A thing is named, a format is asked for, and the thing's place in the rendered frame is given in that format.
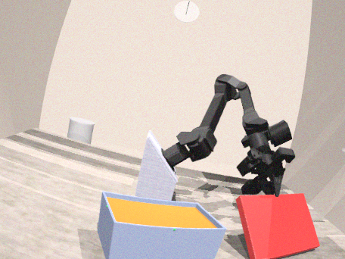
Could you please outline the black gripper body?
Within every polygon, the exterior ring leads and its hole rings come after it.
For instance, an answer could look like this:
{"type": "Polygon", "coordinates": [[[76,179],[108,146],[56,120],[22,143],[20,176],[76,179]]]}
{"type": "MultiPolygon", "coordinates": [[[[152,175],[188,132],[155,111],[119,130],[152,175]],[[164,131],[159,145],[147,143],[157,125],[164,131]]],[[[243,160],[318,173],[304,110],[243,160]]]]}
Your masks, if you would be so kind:
{"type": "Polygon", "coordinates": [[[293,159],[295,159],[294,151],[291,148],[284,148],[279,147],[276,152],[272,151],[271,148],[267,145],[263,145],[258,147],[258,151],[260,151],[266,159],[266,163],[259,163],[256,166],[254,174],[258,174],[254,179],[249,179],[243,186],[241,187],[242,194],[245,195],[256,195],[262,191],[260,188],[254,188],[252,185],[257,181],[268,181],[267,175],[265,175],[266,171],[270,167],[280,167],[283,168],[282,161],[285,160],[285,163],[290,163],[293,159]]]}

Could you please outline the red box lid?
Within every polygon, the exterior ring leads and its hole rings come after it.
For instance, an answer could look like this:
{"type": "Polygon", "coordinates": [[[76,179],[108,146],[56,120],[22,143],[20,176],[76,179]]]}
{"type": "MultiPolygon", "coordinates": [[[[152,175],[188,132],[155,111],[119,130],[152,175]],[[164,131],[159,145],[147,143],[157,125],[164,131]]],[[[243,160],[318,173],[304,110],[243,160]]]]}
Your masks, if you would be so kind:
{"type": "Polygon", "coordinates": [[[235,199],[250,259],[276,259],[319,247],[304,194],[235,199]]]}

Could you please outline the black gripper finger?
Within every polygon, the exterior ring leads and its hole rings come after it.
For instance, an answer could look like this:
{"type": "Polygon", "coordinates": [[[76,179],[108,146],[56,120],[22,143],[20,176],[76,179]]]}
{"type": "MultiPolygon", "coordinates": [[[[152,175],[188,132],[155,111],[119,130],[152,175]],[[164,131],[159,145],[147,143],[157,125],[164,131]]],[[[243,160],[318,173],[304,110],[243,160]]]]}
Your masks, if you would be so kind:
{"type": "Polygon", "coordinates": [[[265,173],[265,175],[270,179],[275,197],[278,197],[281,191],[281,182],[283,180],[284,172],[285,168],[270,167],[265,173]]]}
{"type": "Polygon", "coordinates": [[[257,180],[252,187],[260,188],[265,193],[265,195],[274,195],[273,188],[270,181],[259,181],[257,180]]]}

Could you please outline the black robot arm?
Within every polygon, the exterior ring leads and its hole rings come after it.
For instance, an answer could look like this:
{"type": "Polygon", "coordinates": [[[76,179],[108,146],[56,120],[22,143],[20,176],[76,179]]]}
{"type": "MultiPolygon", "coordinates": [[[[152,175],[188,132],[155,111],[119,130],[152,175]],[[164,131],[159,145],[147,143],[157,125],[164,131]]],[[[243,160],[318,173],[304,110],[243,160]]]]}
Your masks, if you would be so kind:
{"type": "Polygon", "coordinates": [[[191,162],[195,162],[209,157],[214,152],[217,143],[214,132],[227,101],[232,99],[241,99],[244,110],[242,126],[246,132],[246,136],[241,142],[244,148],[250,146],[246,158],[236,167],[242,177],[250,172],[254,174],[259,163],[266,163],[265,156],[258,151],[258,147],[270,146],[269,140],[275,147],[292,140],[291,130],[285,120],[269,126],[267,120],[259,117],[253,106],[250,88],[244,81],[240,81],[232,75],[221,74],[216,78],[214,92],[213,100],[210,102],[200,126],[191,132],[180,132],[176,136],[179,142],[165,151],[161,149],[162,155],[173,171],[174,166],[189,157],[191,162]]]}

